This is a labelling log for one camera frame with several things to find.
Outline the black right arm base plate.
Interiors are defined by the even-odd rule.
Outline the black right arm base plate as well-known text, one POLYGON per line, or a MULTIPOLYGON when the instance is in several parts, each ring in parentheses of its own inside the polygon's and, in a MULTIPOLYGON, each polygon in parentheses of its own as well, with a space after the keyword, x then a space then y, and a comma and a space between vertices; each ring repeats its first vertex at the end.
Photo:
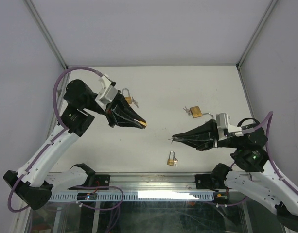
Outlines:
POLYGON ((194 176, 196 189, 208 189, 215 192, 226 189, 226 186, 218 181, 215 181, 210 174, 196 174, 194 176))

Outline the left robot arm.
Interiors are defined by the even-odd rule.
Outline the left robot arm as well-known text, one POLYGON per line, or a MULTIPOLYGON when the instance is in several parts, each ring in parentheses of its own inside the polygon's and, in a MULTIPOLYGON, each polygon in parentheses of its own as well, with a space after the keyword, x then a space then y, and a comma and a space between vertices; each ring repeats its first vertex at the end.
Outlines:
POLYGON ((53 194, 76 186, 92 188, 96 172, 89 166, 76 164, 68 171, 51 175, 52 167, 90 127, 95 117, 91 110, 104 115, 110 127, 135 127, 144 129, 146 121, 128 104, 115 82, 106 75, 99 79, 102 89, 94 93, 82 80, 68 83, 63 96, 67 107, 59 117, 58 124, 41 148, 16 171, 7 171, 3 179, 11 187, 8 197, 8 209, 15 213, 11 206, 12 196, 16 194, 33 210, 43 207, 53 194))

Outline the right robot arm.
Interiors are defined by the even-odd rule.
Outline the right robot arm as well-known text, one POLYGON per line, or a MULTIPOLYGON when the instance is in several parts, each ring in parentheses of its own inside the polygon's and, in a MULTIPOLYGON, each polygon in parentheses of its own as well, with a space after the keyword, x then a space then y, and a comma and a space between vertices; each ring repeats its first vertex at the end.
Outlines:
POLYGON ((283 175, 265 149, 268 130, 264 130, 263 125, 270 123, 270 117, 263 122, 255 119, 248 125, 243 124, 245 121, 243 119, 234 126, 227 114, 217 114, 215 119, 199 127, 174 134, 172 140, 197 151, 234 148, 230 156, 235 165, 256 181, 219 163, 210 174, 208 188, 239 191, 268 209, 284 227, 298 232, 298 187, 283 175))

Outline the small brass padlock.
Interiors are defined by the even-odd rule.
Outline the small brass padlock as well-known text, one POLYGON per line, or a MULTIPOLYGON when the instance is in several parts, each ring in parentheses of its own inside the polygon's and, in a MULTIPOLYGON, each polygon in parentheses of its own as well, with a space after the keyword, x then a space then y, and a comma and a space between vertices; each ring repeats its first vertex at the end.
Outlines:
POLYGON ((144 121, 139 121, 140 125, 142 125, 143 128, 147 127, 147 123, 144 121))

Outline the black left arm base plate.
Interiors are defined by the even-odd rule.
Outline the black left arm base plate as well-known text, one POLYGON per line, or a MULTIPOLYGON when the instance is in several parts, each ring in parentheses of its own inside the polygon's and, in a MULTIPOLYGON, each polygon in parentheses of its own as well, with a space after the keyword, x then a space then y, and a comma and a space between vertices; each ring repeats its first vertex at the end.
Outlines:
POLYGON ((69 190, 88 190, 96 189, 97 187, 102 187, 102 190, 108 190, 110 185, 110 174, 93 174, 88 175, 88 178, 82 185, 74 186, 69 188, 69 190))

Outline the large brass padlock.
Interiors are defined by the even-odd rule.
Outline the large brass padlock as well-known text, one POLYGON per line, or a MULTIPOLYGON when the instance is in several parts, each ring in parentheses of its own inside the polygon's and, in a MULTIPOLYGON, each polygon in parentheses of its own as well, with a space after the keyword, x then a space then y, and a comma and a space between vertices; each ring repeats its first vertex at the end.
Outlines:
POLYGON ((203 113, 199 106, 194 106, 189 108, 190 113, 193 118, 200 118, 203 116, 210 116, 211 119, 214 119, 214 115, 212 113, 203 113))

